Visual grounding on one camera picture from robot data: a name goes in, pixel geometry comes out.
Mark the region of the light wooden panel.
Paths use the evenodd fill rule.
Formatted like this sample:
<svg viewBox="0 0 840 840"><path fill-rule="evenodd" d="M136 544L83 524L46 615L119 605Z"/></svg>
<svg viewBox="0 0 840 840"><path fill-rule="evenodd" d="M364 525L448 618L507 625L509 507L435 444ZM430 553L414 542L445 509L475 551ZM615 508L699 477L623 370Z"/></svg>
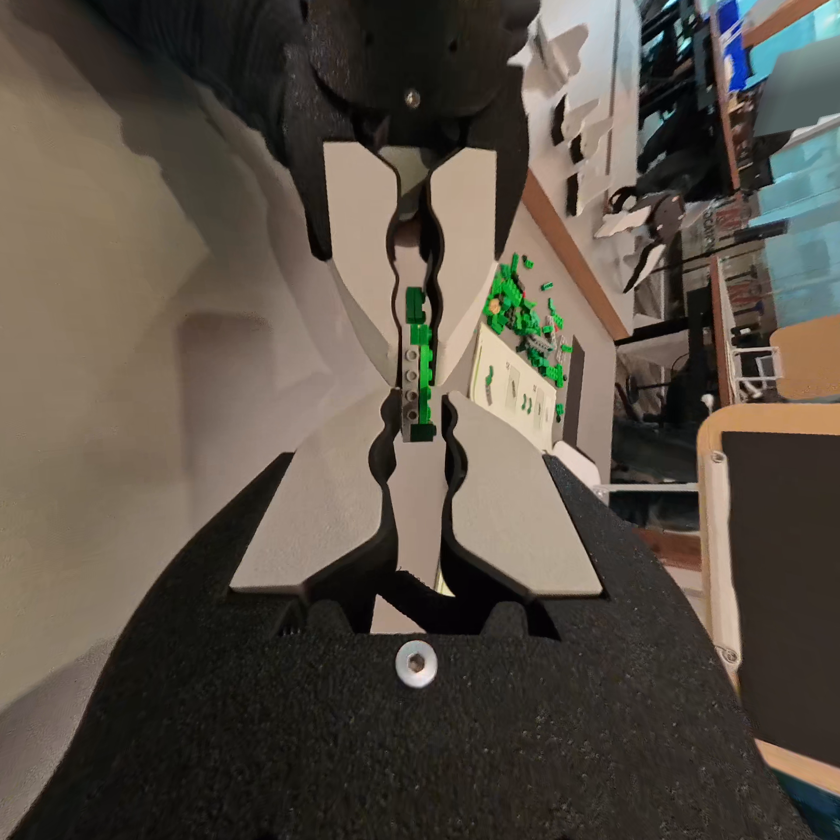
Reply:
<svg viewBox="0 0 840 840"><path fill-rule="evenodd" d="M779 396L790 403L838 403L839 315L775 330L770 346L780 356Z"/></svg>

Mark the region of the open instruction booklet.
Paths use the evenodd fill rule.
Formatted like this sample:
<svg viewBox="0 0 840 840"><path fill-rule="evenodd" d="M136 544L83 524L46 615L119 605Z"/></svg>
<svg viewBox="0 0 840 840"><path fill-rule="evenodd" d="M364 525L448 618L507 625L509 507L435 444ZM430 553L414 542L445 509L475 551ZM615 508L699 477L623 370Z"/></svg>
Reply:
<svg viewBox="0 0 840 840"><path fill-rule="evenodd" d="M557 390L529 360L481 323L469 382L469 399L517 430L544 453L553 450Z"/></svg>

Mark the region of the white stand base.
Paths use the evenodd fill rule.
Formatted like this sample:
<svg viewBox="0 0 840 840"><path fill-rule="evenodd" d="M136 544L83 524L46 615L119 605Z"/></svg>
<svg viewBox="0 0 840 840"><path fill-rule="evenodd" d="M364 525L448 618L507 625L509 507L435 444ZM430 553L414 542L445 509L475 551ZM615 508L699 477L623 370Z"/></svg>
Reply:
<svg viewBox="0 0 840 840"><path fill-rule="evenodd" d="M696 482L604 482L596 464L588 456L563 441L554 444L550 454L604 503L613 496L696 495L699 491Z"/></svg>

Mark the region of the white desk with wooden edge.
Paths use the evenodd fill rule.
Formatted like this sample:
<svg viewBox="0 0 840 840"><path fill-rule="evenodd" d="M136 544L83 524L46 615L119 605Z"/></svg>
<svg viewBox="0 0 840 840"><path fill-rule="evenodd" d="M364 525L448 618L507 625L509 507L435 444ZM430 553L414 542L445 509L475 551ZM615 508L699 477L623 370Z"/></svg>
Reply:
<svg viewBox="0 0 840 840"><path fill-rule="evenodd" d="M623 289L629 278L634 235L625 231L598 238L595 234L602 225L609 196L618 187L636 181L641 27L636 3L617 2L613 124L606 147L609 183L604 193L587 204L582 215L566 217L557 213L529 167L523 194L525 207L614 340L628 337L633 330L634 299Z"/></svg>

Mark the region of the green and grey brick assembly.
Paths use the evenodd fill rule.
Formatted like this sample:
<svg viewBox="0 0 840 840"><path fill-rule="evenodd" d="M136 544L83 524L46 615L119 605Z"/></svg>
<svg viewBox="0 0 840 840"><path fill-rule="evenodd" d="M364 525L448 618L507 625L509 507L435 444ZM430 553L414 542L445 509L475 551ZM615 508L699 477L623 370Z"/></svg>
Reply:
<svg viewBox="0 0 840 840"><path fill-rule="evenodd" d="M402 438L406 443L434 441L432 417L434 383L434 331L421 287L405 291L402 319Z"/></svg>

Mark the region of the white cut-out sheet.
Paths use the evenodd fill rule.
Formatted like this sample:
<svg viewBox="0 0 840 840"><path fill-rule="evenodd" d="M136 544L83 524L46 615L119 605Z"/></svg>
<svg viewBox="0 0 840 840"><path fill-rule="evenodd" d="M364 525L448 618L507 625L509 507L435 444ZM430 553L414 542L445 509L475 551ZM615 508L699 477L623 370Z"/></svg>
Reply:
<svg viewBox="0 0 840 840"><path fill-rule="evenodd" d="M566 217L609 183L616 12L617 2L541 2L511 61L524 69L530 171Z"/></svg>

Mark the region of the person's left forearm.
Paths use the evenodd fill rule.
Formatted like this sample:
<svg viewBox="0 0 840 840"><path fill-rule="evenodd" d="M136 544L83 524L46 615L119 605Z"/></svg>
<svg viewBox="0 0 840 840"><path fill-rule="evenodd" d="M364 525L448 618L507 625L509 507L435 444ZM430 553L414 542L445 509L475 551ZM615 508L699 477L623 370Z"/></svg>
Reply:
<svg viewBox="0 0 840 840"><path fill-rule="evenodd" d="M281 107L287 50L303 46L292 1L92 1L89 5L149 54L210 89L286 159Z"/></svg>

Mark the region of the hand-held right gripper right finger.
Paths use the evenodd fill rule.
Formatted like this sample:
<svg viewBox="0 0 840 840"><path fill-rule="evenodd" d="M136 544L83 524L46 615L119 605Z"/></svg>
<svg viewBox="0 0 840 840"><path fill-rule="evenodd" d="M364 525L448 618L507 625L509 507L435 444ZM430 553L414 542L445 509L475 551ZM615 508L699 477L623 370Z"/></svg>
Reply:
<svg viewBox="0 0 840 840"><path fill-rule="evenodd" d="M543 451L460 392L442 401L447 512L444 577L473 575L521 598L599 597L603 585Z"/></svg>

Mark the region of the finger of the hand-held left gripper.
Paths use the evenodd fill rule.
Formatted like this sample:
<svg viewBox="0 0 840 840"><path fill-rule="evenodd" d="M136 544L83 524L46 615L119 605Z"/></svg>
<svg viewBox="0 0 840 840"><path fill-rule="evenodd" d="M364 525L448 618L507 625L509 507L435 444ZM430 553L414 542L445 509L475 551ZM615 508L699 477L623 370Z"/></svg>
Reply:
<svg viewBox="0 0 840 840"><path fill-rule="evenodd" d="M434 383L454 372L497 271L497 153L466 148L430 175L430 209L439 231Z"/></svg>
<svg viewBox="0 0 840 840"><path fill-rule="evenodd" d="M398 174L357 142L325 143L323 161L329 267L362 350L384 382L395 387L401 334L393 310L397 276L389 243Z"/></svg>

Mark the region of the pile of green toy bricks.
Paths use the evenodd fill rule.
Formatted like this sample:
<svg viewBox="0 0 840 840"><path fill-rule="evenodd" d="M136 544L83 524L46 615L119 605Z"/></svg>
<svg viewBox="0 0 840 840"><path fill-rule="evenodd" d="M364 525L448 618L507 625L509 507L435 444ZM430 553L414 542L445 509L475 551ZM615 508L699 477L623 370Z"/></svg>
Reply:
<svg viewBox="0 0 840 840"><path fill-rule="evenodd" d="M500 262L482 313L493 333L516 339L515 351L559 394L569 380L573 348L563 335L564 321L553 298L540 304L527 289L533 265L531 258L518 252Z"/></svg>

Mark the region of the black panel with wooden frame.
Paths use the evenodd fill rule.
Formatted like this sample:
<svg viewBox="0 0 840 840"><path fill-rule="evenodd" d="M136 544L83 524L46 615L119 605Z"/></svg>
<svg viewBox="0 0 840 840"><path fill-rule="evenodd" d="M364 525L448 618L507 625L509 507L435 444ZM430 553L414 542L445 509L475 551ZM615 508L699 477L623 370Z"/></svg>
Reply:
<svg viewBox="0 0 840 840"><path fill-rule="evenodd" d="M707 631L766 762L835 795L838 413L732 405L696 443Z"/></svg>

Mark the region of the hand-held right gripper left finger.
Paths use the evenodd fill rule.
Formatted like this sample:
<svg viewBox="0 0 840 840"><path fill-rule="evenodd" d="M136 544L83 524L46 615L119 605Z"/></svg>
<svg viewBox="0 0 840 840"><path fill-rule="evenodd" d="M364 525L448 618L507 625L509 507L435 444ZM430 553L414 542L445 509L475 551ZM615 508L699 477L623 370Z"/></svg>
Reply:
<svg viewBox="0 0 840 840"><path fill-rule="evenodd" d="M291 457L230 582L235 592L363 599L396 571L389 491L401 396L381 387Z"/></svg>

